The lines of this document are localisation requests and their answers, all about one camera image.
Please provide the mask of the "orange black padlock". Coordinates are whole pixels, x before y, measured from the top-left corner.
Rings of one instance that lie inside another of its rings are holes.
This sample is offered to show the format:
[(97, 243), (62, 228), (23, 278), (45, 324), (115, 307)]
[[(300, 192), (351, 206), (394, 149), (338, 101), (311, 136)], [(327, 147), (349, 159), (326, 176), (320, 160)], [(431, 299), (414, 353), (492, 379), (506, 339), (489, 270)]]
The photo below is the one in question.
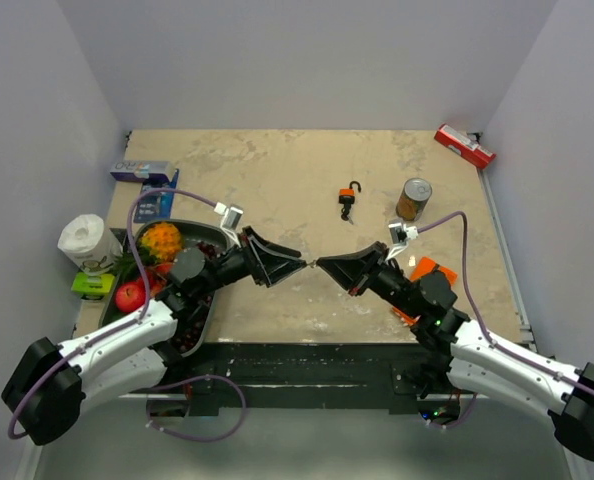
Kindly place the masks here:
[(338, 202), (344, 206), (351, 206), (355, 203), (356, 194), (361, 191), (361, 184), (358, 181), (351, 181), (348, 187), (339, 190)]

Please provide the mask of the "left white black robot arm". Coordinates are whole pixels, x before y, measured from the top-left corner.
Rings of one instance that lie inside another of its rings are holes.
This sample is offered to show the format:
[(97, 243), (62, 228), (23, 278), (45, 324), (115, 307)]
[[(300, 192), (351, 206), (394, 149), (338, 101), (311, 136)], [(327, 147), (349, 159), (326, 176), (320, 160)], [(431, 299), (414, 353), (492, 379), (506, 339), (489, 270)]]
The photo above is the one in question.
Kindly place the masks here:
[(47, 445), (108, 400), (154, 386), (177, 390), (184, 368), (156, 347), (193, 324), (206, 297), (245, 278), (270, 288), (306, 265), (299, 251), (250, 227), (214, 258), (196, 246), (182, 250), (166, 287), (134, 312), (87, 336), (60, 344), (43, 337), (26, 349), (1, 394), (12, 413), (9, 437)]

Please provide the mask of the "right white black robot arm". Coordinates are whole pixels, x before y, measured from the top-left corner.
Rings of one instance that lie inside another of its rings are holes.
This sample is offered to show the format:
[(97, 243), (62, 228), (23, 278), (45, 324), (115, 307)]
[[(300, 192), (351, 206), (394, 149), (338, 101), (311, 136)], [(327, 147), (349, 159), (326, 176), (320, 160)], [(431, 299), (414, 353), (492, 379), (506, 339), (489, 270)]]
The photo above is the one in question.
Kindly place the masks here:
[(370, 290), (413, 319), (418, 343), (440, 357), (422, 369), (429, 390), (454, 386), (543, 418), (562, 446), (594, 462), (593, 363), (561, 363), (494, 334), (455, 308), (457, 296), (442, 271), (410, 280), (381, 242), (316, 264), (350, 295)]

